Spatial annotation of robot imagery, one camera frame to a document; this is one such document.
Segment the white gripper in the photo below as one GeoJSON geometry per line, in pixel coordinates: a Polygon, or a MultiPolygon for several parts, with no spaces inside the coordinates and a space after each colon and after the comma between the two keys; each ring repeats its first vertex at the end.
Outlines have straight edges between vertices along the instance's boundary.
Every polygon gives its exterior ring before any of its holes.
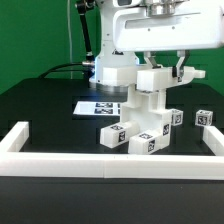
{"type": "MultiPolygon", "coordinates": [[[[172,77],[182,81],[188,50],[224,45],[224,0],[181,2],[173,15],[148,16],[145,7],[119,10],[113,18],[113,42],[119,51],[178,50],[172,77]]],[[[154,52],[145,52],[150,69],[162,67],[154,52]]]]}

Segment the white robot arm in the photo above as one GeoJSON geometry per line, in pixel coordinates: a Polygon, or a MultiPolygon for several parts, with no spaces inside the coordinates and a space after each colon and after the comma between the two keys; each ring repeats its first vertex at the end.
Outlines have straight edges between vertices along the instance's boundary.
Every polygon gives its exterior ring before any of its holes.
{"type": "Polygon", "coordinates": [[[152,67],[153,54],[176,51],[179,61],[171,67],[177,80],[195,49],[224,46],[224,0],[94,0],[101,17],[101,50],[91,82],[122,86],[129,75],[114,77],[108,68],[136,66],[137,52],[146,54],[152,67]]]}

